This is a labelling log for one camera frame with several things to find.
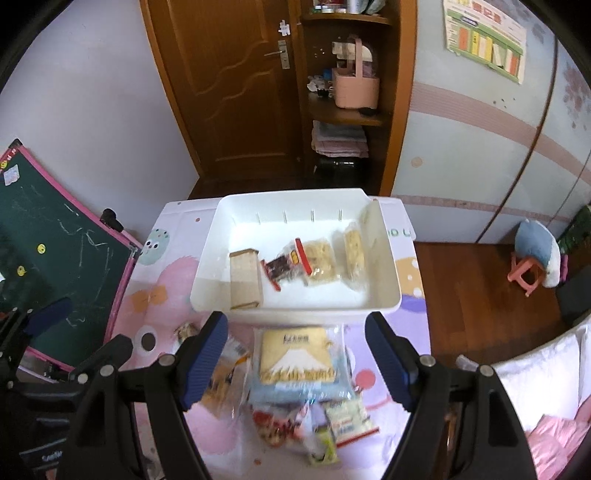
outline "folded towel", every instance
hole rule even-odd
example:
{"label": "folded towel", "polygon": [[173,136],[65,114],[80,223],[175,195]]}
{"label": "folded towel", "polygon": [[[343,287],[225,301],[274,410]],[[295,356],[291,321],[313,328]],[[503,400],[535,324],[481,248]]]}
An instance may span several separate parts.
{"label": "folded towel", "polygon": [[321,141],[361,140],[367,142],[363,127],[360,125],[332,125],[314,120],[313,130]]}
{"label": "folded towel", "polygon": [[352,147],[347,147],[347,149],[338,149],[338,148],[331,148],[330,150],[324,150],[321,147],[317,146],[316,143],[314,142],[314,139],[312,139],[312,149],[316,152],[319,153],[320,155],[324,155],[325,157],[357,157],[357,158],[368,158],[369,157],[369,152],[367,151],[367,149],[365,151],[362,151],[360,148],[352,148]]}

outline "white wall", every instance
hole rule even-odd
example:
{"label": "white wall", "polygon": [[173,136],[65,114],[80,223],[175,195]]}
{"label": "white wall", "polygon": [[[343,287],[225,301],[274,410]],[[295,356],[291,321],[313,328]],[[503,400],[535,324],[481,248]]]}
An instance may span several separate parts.
{"label": "white wall", "polygon": [[197,173],[164,93],[138,0],[74,0],[0,94],[0,150],[19,138],[95,213],[140,241]]}

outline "wooden shelf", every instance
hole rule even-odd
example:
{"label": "wooden shelf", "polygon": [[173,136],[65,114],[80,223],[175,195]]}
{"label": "wooden shelf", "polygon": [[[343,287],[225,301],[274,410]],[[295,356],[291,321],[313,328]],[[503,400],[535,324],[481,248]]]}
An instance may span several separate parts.
{"label": "wooden shelf", "polygon": [[362,14],[305,14],[301,16],[302,23],[322,20],[348,20],[356,22],[377,23],[381,25],[392,25],[390,20],[384,17]]}
{"label": "wooden shelf", "polygon": [[333,99],[320,98],[315,93],[308,95],[308,111],[314,120],[334,125],[381,127],[385,120],[385,116],[380,113],[376,116],[363,116],[357,110],[339,108]]}

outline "stacked towels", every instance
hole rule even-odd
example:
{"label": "stacked towels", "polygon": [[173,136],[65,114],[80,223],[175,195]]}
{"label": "stacked towels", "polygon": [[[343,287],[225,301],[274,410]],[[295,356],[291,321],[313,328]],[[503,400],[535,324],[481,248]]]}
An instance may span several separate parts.
{"label": "stacked towels", "polygon": [[369,157],[368,141],[360,125],[332,125],[314,120],[312,148],[326,157]]}

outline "screw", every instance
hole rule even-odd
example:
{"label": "screw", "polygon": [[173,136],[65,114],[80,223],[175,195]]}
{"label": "screw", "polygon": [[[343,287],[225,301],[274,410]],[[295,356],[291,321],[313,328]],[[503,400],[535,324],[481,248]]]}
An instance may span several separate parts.
{"label": "screw", "polygon": [[170,353],[165,353],[163,356],[158,358],[158,363],[163,367],[169,367],[174,363],[175,357]]}
{"label": "screw", "polygon": [[432,367],[437,363],[432,355],[421,355],[418,360],[421,362],[421,365],[424,365],[425,367]]}
{"label": "screw", "polygon": [[481,365],[479,370],[480,373],[485,377],[492,377],[495,374],[495,371],[492,369],[490,365]]}
{"label": "screw", "polygon": [[101,377],[108,377],[115,371],[115,367],[113,365],[103,365],[100,368],[100,376]]}

